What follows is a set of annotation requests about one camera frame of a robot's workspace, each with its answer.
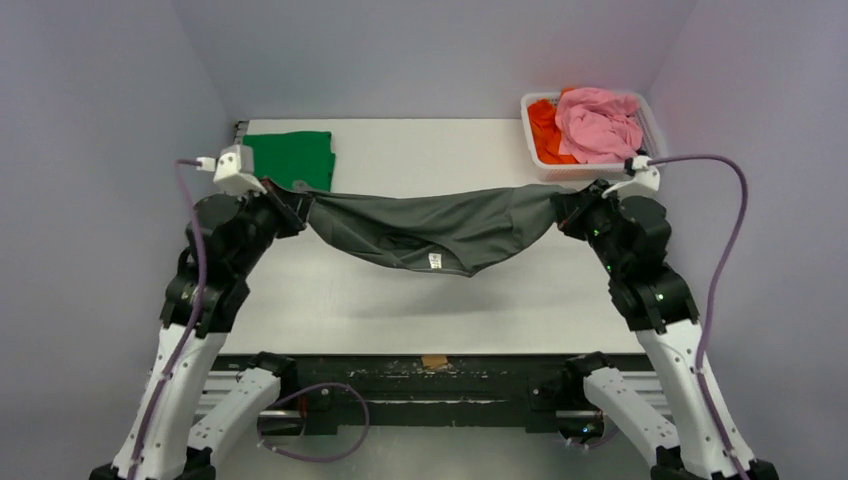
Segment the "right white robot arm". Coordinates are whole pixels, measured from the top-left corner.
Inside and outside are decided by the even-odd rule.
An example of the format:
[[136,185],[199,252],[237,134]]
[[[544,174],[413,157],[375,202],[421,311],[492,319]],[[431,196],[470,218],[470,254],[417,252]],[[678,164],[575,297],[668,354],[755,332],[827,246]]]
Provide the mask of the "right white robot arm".
[[568,374],[637,448],[653,479],[778,478],[742,438],[718,389],[691,290],[665,260],[672,233],[665,208],[642,196],[605,195],[605,188],[598,181],[555,196],[557,227],[599,258],[612,304],[643,347],[671,416],[626,390],[600,353],[572,361]]

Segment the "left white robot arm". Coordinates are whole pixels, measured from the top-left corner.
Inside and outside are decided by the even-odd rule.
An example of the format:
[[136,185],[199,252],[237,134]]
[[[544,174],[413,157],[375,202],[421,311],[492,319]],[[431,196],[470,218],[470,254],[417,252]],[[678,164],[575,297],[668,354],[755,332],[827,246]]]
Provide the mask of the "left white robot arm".
[[311,198],[268,179],[243,197],[190,202],[175,277],[166,288],[152,371],[137,416],[113,460],[93,479],[214,479],[260,408],[293,381],[293,360],[262,353],[246,383],[201,420],[196,410],[250,288],[247,277],[277,239],[307,226]]

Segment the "dark grey t-shirt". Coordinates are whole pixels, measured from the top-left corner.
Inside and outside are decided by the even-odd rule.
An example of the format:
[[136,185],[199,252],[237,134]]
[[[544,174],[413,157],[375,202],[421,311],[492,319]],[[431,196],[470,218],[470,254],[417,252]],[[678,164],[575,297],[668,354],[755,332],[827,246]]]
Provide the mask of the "dark grey t-shirt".
[[530,184],[414,198],[301,192],[309,227],[339,251],[386,268],[472,277],[548,232],[552,201],[568,190]]

